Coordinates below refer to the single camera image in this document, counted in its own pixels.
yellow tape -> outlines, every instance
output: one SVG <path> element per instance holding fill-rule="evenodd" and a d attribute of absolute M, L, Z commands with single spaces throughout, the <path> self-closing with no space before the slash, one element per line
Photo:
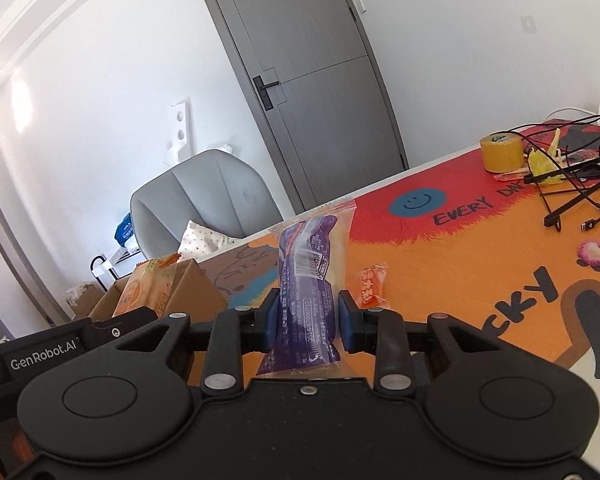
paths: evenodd
<path fill-rule="evenodd" d="M 522 138 L 514 134 L 494 134 L 480 139 L 484 169 L 491 173 L 519 170 L 525 163 Z"/>

pink keychain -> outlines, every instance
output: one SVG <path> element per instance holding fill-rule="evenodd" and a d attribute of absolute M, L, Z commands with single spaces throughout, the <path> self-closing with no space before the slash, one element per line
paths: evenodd
<path fill-rule="evenodd" d="M 578 257 L 579 265 L 583 267 L 591 266 L 594 270 L 600 270 L 600 242 L 596 240 L 585 240 L 581 243 L 580 247 L 578 247 Z"/>

snack package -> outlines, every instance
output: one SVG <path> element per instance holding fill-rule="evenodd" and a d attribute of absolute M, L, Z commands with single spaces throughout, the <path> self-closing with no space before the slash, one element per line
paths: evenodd
<path fill-rule="evenodd" d="M 175 253 L 139 264 L 126 282 L 113 316 L 140 306 L 155 310 L 158 317 L 164 316 L 179 259 L 180 255 Z"/>
<path fill-rule="evenodd" d="M 280 309 L 273 350 L 258 375 L 332 378 L 353 375 L 342 361 L 337 294 L 344 287 L 346 248 L 355 202 L 292 224 L 280 233 Z"/>
<path fill-rule="evenodd" d="M 384 280 L 386 279 L 387 264 L 377 264 L 358 273 L 357 284 L 360 287 L 356 290 L 356 303 L 360 308 L 371 308 L 381 306 L 390 308 L 389 302 L 382 296 L 384 289 Z"/>

light switch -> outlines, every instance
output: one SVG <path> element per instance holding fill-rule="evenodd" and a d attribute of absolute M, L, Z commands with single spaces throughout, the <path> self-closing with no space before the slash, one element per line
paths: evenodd
<path fill-rule="evenodd" d="M 358 8 L 359 14 L 364 14 L 366 12 L 366 5 L 365 5 L 364 1 L 358 0 L 356 2 L 356 7 Z"/>
<path fill-rule="evenodd" d="M 520 21 L 522 22 L 522 30 L 524 30 L 526 34 L 538 33 L 536 20 L 534 20 L 533 16 L 520 16 Z"/>

smiley face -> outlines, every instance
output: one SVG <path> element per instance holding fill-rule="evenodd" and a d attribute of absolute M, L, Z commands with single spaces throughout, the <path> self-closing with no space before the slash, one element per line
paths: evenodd
<path fill-rule="evenodd" d="M 445 202 L 446 194 L 443 191 L 421 187 L 396 198 L 389 207 L 389 212 L 404 218 L 416 218 L 435 211 Z"/>

